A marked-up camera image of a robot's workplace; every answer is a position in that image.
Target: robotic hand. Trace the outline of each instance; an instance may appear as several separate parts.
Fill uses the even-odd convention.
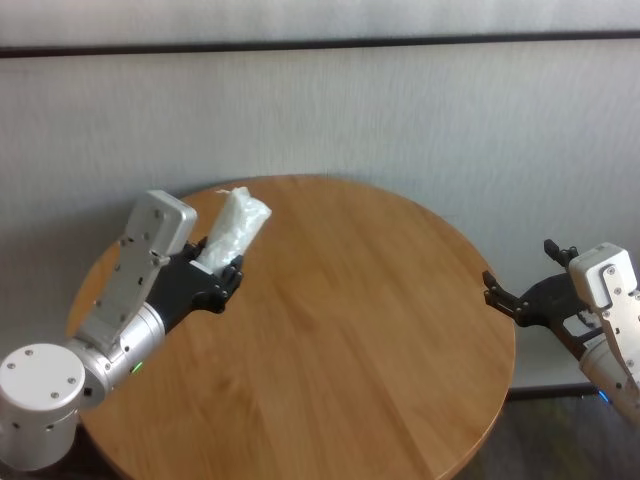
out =
[[[545,252],[565,273],[549,277],[515,297],[483,273],[487,305],[520,327],[551,330],[579,360],[600,395],[640,424],[640,292],[629,253],[603,243],[582,255],[546,240]],[[577,316],[587,332],[574,336],[565,320]]]
[[[100,298],[64,346],[35,344],[0,363],[0,461],[47,467],[69,451],[78,410],[99,405],[193,310],[222,313],[242,255],[271,211],[235,189],[208,240],[187,243],[196,211],[162,191],[135,205]]]

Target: white plastic bag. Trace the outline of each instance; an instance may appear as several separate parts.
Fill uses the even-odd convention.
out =
[[[238,255],[244,255],[264,222],[271,216],[271,209],[253,198],[247,187],[234,188],[218,215],[207,240],[207,246],[198,257],[198,263],[220,275]]]

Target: green indicator light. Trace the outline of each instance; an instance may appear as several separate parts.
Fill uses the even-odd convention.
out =
[[[133,375],[133,374],[134,374],[134,373],[136,373],[138,370],[140,370],[140,369],[142,368],[142,364],[143,364],[143,363],[144,363],[144,362],[140,362],[138,365],[136,365],[135,367],[133,367],[133,368],[131,369],[131,375]]]

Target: round wooden table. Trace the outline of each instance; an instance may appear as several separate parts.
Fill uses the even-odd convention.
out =
[[[256,178],[185,199],[192,240],[246,185],[273,209],[222,316],[196,312],[82,414],[136,480],[451,478],[509,386],[514,329],[487,307],[487,264],[444,220],[322,176]],[[93,266],[73,332],[117,258]]]

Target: white wall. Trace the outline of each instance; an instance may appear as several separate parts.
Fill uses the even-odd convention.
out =
[[[364,180],[442,215],[516,292],[557,272],[548,236],[638,257],[639,47],[1,60],[0,355],[61,337],[85,272],[152,187]],[[560,364],[541,377],[575,371]]]
[[[0,46],[637,30],[636,0],[0,0]]]

